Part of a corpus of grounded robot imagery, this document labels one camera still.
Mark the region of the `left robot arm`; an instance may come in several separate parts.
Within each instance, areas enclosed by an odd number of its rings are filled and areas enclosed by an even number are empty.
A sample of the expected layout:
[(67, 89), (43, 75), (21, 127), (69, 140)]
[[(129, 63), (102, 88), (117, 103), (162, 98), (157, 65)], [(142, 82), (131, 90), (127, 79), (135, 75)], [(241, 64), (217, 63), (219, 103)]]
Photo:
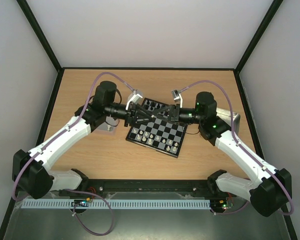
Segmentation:
[(115, 83), (102, 81), (95, 94), (79, 107), (74, 116), (48, 140), (29, 151), (18, 150), (13, 156), (12, 180), (33, 199), (40, 199), (50, 191), (76, 190), (85, 175), (76, 169), (53, 171), (56, 161), (76, 142), (91, 134), (107, 117), (124, 120), (125, 126), (138, 123), (143, 115), (146, 121), (151, 114), (142, 109), (138, 101), (143, 98), (139, 90), (132, 90), (126, 104), (115, 103), (119, 93)]

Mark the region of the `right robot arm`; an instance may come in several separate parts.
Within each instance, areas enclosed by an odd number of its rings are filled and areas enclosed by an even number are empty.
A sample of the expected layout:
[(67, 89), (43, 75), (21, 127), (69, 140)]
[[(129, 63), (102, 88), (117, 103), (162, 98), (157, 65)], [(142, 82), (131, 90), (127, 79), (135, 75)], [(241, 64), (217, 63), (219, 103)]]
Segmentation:
[(247, 179), (219, 170), (208, 177), (208, 191), (219, 196), (223, 192), (235, 194), (248, 202), (264, 217), (269, 217), (292, 200), (292, 176), (285, 168), (279, 170), (267, 163), (247, 147), (228, 125), (217, 115), (217, 102), (210, 92), (196, 95), (194, 108), (180, 104), (155, 109), (159, 117), (168, 112), (170, 123), (197, 124), (200, 135), (228, 155), (248, 176)]

